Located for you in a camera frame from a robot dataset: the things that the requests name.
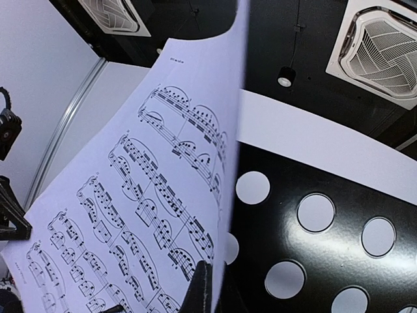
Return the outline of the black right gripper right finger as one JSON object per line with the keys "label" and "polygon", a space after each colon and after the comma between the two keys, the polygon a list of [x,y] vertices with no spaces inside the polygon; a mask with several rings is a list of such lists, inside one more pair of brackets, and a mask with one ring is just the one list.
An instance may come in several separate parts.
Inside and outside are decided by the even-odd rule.
{"label": "black right gripper right finger", "polygon": [[224,312],[241,312],[240,294],[229,270],[224,272],[220,298],[215,309],[215,313]]}

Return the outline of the purple sheet music page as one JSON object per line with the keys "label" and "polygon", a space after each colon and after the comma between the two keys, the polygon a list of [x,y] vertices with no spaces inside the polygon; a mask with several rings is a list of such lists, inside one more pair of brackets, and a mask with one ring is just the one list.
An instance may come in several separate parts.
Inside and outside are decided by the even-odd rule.
{"label": "purple sheet music page", "polygon": [[107,124],[34,201],[2,251],[25,312],[179,312],[199,262],[202,312],[222,288],[247,1],[231,28],[169,39]]}

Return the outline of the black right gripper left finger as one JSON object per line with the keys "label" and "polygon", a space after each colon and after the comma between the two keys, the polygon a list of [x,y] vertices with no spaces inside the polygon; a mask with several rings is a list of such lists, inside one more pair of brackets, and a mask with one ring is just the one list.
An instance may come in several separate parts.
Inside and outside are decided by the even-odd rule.
{"label": "black right gripper left finger", "polygon": [[212,265],[197,263],[182,303],[182,313],[210,313],[212,304]]}

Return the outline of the black music stand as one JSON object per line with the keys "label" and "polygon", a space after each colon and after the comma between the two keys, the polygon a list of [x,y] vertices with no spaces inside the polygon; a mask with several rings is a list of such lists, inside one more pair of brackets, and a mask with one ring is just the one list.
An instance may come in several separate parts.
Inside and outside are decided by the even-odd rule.
{"label": "black music stand", "polygon": [[416,207],[248,145],[238,172],[266,175],[235,201],[231,274],[251,312],[415,312]]}

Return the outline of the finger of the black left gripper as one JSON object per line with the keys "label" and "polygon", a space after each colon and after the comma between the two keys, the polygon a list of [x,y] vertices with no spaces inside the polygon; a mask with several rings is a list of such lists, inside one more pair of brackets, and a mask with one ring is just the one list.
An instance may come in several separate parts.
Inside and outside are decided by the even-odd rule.
{"label": "finger of the black left gripper", "polygon": [[32,225],[10,186],[10,179],[1,176],[1,241],[25,241],[31,236]]}

